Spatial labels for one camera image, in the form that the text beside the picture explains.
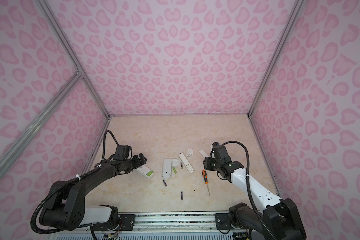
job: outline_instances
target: orange and black screwdriver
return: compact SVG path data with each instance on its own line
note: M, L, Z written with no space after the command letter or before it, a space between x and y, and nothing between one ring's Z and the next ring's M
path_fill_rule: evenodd
M203 175L203 178L204 178L204 181L205 181L205 184L206 184L206 188L208 189L208 195L209 195L209 197L211 197L211 194L209 193L208 179L206 177L206 171L205 170L202 171L202 175Z

